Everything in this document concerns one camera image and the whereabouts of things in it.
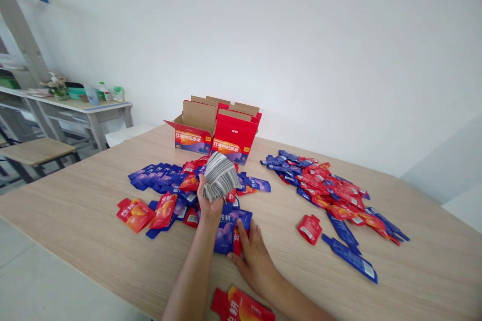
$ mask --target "wooden bench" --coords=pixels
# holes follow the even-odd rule
[[[56,162],[59,168],[64,168],[62,158],[73,156],[75,162],[80,161],[77,149],[71,145],[50,138],[40,138],[25,143],[0,148],[0,155],[4,156],[13,169],[26,182],[33,182],[33,178],[23,165],[32,167],[40,178],[46,174],[43,165]]]

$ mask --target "desk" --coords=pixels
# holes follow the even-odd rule
[[[27,96],[27,98],[36,102],[43,117],[52,128],[54,137],[64,143],[66,138],[60,127],[60,121],[73,123],[85,128],[100,150],[107,149],[105,134],[100,128],[100,122],[122,116],[127,128],[133,125],[131,117],[132,103],[129,102],[104,101],[100,103],[100,106],[92,106],[90,103],[79,99],[60,101],[55,97],[39,98],[32,95]],[[77,114],[77,117],[65,114],[66,109],[70,113]]]
[[[159,199],[136,190],[127,175],[150,163],[178,165],[200,154],[174,148],[173,129],[155,128],[136,138],[12,191],[0,198],[0,214],[34,240],[154,319],[160,319],[186,257],[194,229],[175,222],[155,240],[135,234],[116,216],[124,197],[146,203]],[[327,235],[336,233],[322,209],[314,207],[263,167],[259,160],[286,149],[329,161],[334,173],[368,190],[367,203],[412,241],[397,247],[368,227],[350,225],[360,251],[378,273],[375,285],[337,257],[321,240],[306,242],[295,229],[304,214],[315,214]],[[240,197],[263,229],[278,269],[339,320],[468,320],[479,311],[482,235],[401,180],[363,167],[255,138],[248,175],[268,180],[271,193]],[[210,298],[230,284],[253,295],[235,267],[215,254]],[[219,317],[207,312],[207,318]]]

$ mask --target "human arm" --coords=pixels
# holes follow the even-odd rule
[[[206,179],[200,175],[197,197],[201,219],[191,248],[167,301],[163,321],[203,320],[206,315],[209,274],[223,199],[212,203],[202,196]]]
[[[254,292],[292,320],[335,320],[279,273],[266,249],[261,229],[254,220],[251,220],[249,238],[242,222],[238,222],[237,226],[245,259],[234,253],[228,254],[227,258],[236,265]]]

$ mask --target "green container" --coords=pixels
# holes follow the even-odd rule
[[[87,95],[87,93],[85,92],[85,88],[68,88],[68,90],[70,98],[72,99],[80,99],[79,95]]]
[[[20,84],[13,76],[0,75],[0,86],[10,89],[20,89]]]

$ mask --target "pile of packets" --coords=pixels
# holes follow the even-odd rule
[[[346,179],[330,172],[330,163],[319,164],[315,158],[304,158],[280,150],[277,157],[269,155],[261,164],[273,170],[283,182],[297,187],[297,193],[317,207],[326,210],[338,236],[348,245],[323,234],[321,239],[331,249],[354,268],[373,282],[378,282],[377,273],[367,260],[362,258],[359,243],[347,227],[344,220],[356,226],[367,225],[400,246],[401,242],[410,241],[402,231],[377,212],[373,207],[365,207],[369,200],[368,192]],[[319,219],[314,215],[305,215],[297,227],[301,235],[311,244],[316,244],[321,235]]]
[[[181,221],[188,226],[197,228],[201,217],[201,209],[197,199],[199,175],[204,174],[209,155],[198,160],[192,160],[183,166],[159,163],[149,165],[129,175],[131,184],[144,191],[152,188],[162,194],[159,201],[151,201],[146,205],[139,198],[122,200],[117,205],[117,216],[122,219],[134,232],[139,233],[149,225],[146,233],[154,239],[159,233],[169,231],[175,221]],[[251,225],[252,213],[240,209],[238,196],[244,196],[257,191],[271,192],[269,182],[248,177],[246,172],[238,172],[240,188],[233,189],[226,195],[222,208],[214,252],[241,254],[242,245],[239,232],[235,226],[236,220],[241,219],[246,231]]]

